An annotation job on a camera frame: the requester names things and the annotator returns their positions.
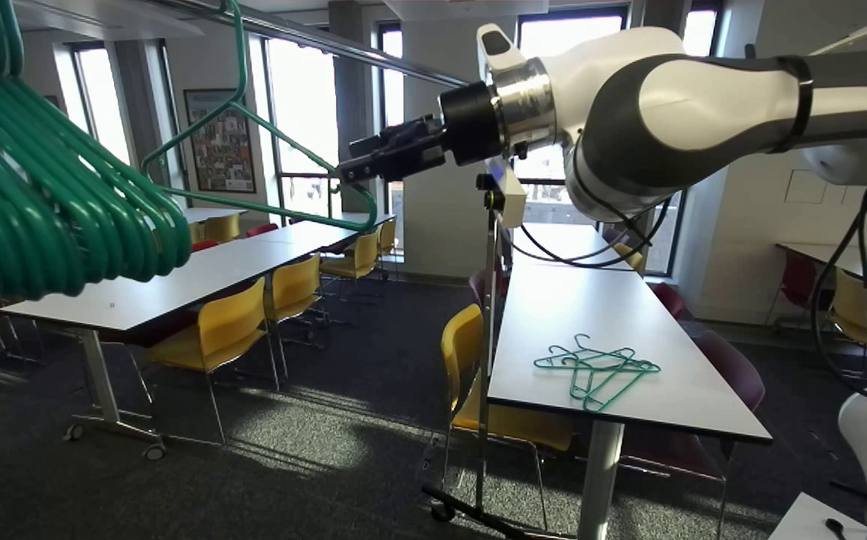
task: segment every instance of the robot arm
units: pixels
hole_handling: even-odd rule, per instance
[[[808,161],[835,183],[867,183],[867,51],[699,59],[655,28],[547,59],[523,56],[499,28],[482,28],[480,44],[491,82],[442,93],[435,117],[354,144],[340,171],[395,179],[446,149],[465,165],[562,144],[572,204],[603,221],[789,146],[809,146]]]

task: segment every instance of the metal pole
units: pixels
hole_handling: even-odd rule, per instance
[[[208,0],[144,0],[144,2],[171,7],[171,10],[182,10],[182,12],[193,12],[193,15],[220,20],[220,25],[231,25],[231,15],[225,10],[220,12],[217,2],[208,2]],[[351,56],[351,59],[361,59],[361,63],[368,63],[368,67],[395,70],[395,72],[423,77],[429,85],[442,85],[442,87],[469,85],[465,77],[456,77],[456,74],[446,74],[446,72],[435,72],[429,67],[416,67],[416,63],[408,63],[401,56],[389,56],[384,51],[364,49],[364,44],[358,44],[351,38],[341,38],[341,37],[334,37],[334,32],[323,32],[323,30],[316,30],[316,28],[304,28],[304,25],[294,25],[294,20],[266,15],[266,12],[258,15],[255,10],[244,10],[244,28],[249,32],[266,32],[266,37],[289,38],[289,42],[298,42],[298,44],[306,44],[306,49],[321,49],[321,51],[329,51],[329,53],[340,53],[340,56]]]
[[[623,423],[594,419],[587,438],[578,540],[610,538],[612,489],[622,458]]]

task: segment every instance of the stack of green hangers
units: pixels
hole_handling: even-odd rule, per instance
[[[0,297],[77,294],[188,258],[188,224],[135,167],[18,82],[22,32],[0,0]]]

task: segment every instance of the cable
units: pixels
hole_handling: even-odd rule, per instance
[[[634,247],[629,256],[634,256],[634,251],[642,251],[645,247],[651,247],[655,235],[658,235],[658,231],[663,228],[663,221],[666,221],[669,200],[671,200],[671,198],[663,200],[661,215],[655,219],[655,224],[649,228],[649,235],[640,235],[640,231],[636,231],[640,247]],[[629,258],[629,256],[619,256],[619,258],[610,258],[610,261],[583,263],[583,258],[603,256],[603,251],[610,251],[612,247],[603,247],[603,248],[587,251],[587,256],[562,258],[562,256],[554,256],[552,248],[547,248],[525,224],[518,224],[518,228],[523,228],[523,235],[525,235],[547,258],[543,258],[543,256],[534,256],[534,251],[525,251],[525,248],[515,247],[510,237],[504,237],[504,239],[508,239],[515,251],[523,251],[525,258],[534,258],[534,261],[554,261],[554,263],[566,263],[566,266],[599,270],[599,266],[612,266],[612,263]]]
[[[820,292],[823,292],[828,274],[836,266],[836,261],[839,261],[839,256],[845,251],[845,247],[849,247],[852,237],[858,237],[860,283],[864,283],[864,289],[867,289],[864,215],[867,215],[867,189],[864,189],[864,196],[860,196],[860,208],[858,208],[852,224],[845,228],[844,239],[836,242],[836,248],[835,248],[831,258],[826,261],[826,266],[823,266],[823,274],[820,274],[820,278],[815,278],[815,284],[813,284],[813,297],[809,297],[809,326],[813,326],[813,335],[815,335],[815,347],[820,347],[823,366],[831,369],[835,378],[836,378],[844,386],[849,386],[849,389],[855,389],[855,392],[860,392],[860,396],[867,396],[867,381],[864,381],[864,383],[849,381],[849,378],[845,378],[836,366],[831,366],[831,360],[828,360],[828,351],[826,351],[826,343],[823,343],[823,330],[820,330]]]

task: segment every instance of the floor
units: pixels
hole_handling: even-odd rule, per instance
[[[329,330],[290,343],[290,378],[269,389],[260,353],[220,381],[225,430],[236,443],[174,440],[149,456],[146,440],[80,430],[77,345],[26,326],[0,358],[0,538],[496,538],[469,519],[429,519],[421,485],[471,497],[477,443],[446,434],[438,332],[471,297],[462,284],[364,284],[347,302],[328,302]],[[808,332],[713,323],[768,383],[771,446],[742,443],[728,464],[728,507],[719,484],[622,470],[612,538],[768,538],[798,493],[852,515],[860,505],[831,484],[858,485],[858,467],[835,416],[845,389],[831,378]],[[120,347],[108,347],[120,403],[154,427],[214,438],[203,381],[144,369],[157,406],[144,406]],[[487,507],[541,524],[532,452],[488,446]],[[552,532],[572,532],[583,451],[548,456],[547,511]]]

